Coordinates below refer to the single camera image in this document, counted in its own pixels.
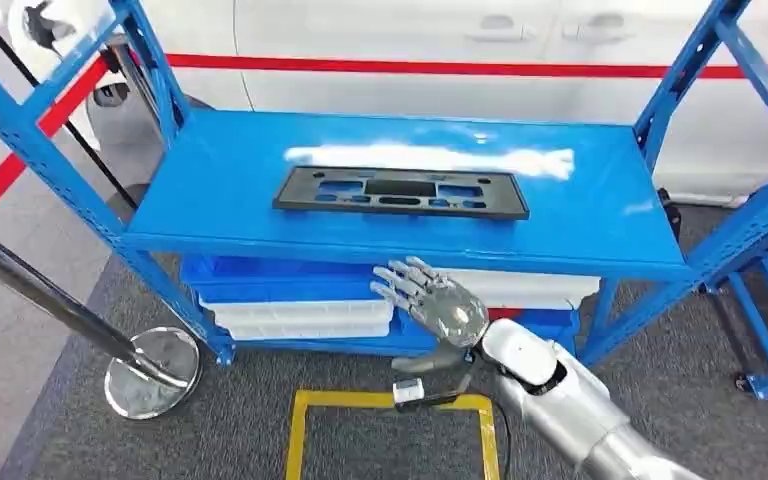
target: yellow tape square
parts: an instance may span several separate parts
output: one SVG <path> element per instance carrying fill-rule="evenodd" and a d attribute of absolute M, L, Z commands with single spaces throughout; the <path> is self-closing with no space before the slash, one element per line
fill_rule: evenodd
<path fill-rule="evenodd" d="M 393 408 L 389 393 L 297 390 L 290 424 L 290 444 L 287 449 L 286 480 L 301 480 L 304 451 L 305 415 L 308 407 Z M 454 403 L 441 405 L 444 410 L 475 410 L 481 434 L 481 457 L 484 479 L 499 480 L 496 457 L 496 428 L 493 424 L 493 404 L 482 395 L 461 395 Z"/>

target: gray carpet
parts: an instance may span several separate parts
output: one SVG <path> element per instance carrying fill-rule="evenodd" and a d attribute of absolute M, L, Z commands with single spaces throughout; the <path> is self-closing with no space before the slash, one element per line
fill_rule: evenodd
<path fill-rule="evenodd" d="M 687 245 L 723 216 L 717 209 L 683 211 Z M 174 259 L 164 263 L 174 268 Z M 639 292 L 639 286 L 624 285 L 617 305 Z M 88 303 L 128 334 L 176 324 L 116 258 Z M 739 333 L 752 344 L 745 329 Z M 296 389 L 386 392 L 393 379 L 383 358 L 242 351 L 230 368 L 207 363 L 194 395 L 171 415 L 130 422 L 104 402 L 107 361 L 82 339 L 70 339 L 0 479 L 283 478 Z M 757 355 L 753 361 L 760 363 Z M 596 373 L 634 424 L 693 470 L 716 479 L 768 478 L 768 402 L 734 389 L 730 376 L 738 369 L 713 310 L 692 297 L 617 349 Z M 486 379 L 476 386 L 492 394 Z M 483 478 L 477 419 L 436 415 L 443 417 L 312 409 L 304 478 Z M 513 427 L 511 478 L 573 476 L 533 432 L 523 431 L 519 421 Z M 498 414 L 496 431 L 502 465 Z"/>

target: chrome base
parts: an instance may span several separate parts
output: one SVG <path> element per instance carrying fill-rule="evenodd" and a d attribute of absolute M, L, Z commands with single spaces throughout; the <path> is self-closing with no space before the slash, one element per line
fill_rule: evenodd
<path fill-rule="evenodd" d="M 188 380 L 186 388 L 162 385 L 119 360 L 112 360 L 104 376 L 104 395 L 125 418 L 145 420 L 169 411 L 185 399 L 201 376 L 195 340 L 179 328 L 158 327 L 131 339 L 137 350 L 169 373 Z"/>

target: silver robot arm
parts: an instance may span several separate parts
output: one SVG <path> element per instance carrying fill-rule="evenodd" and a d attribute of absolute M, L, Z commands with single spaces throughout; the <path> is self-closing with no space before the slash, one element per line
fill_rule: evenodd
<path fill-rule="evenodd" d="M 433 353 L 394 359 L 412 373 L 451 366 L 468 353 L 497 367 L 502 403 L 594 480 L 701 480 L 643 438 L 607 387 L 560 344 L 511 320 L 489 321 L 487 309 L 457 282 L 418 258 L 375 273 L 371 288 L 438 337 Z"/>

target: blue storage tray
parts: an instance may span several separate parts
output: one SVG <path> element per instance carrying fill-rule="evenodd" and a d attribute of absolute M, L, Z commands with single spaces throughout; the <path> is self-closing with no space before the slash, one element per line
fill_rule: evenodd
<path fill-rule="evenodd" d="M 379 299 L 369 290 L 372 265 L 284 259 L 182 255 L 181 280 L 208 303 Z M 514 321 L 575 353 L 576 310 L 525 310 Z M 390 333 L 370 338 L 238 341 L 246 348 L 286 348 L 335 353 L 416 356 L 430 352 L 434 337 L 403 311 Z"/>
<path fill-rule="evenodd" d="M 181 256 L 181 281 L 207 303 L 378 300 L 372 265 Z"/>

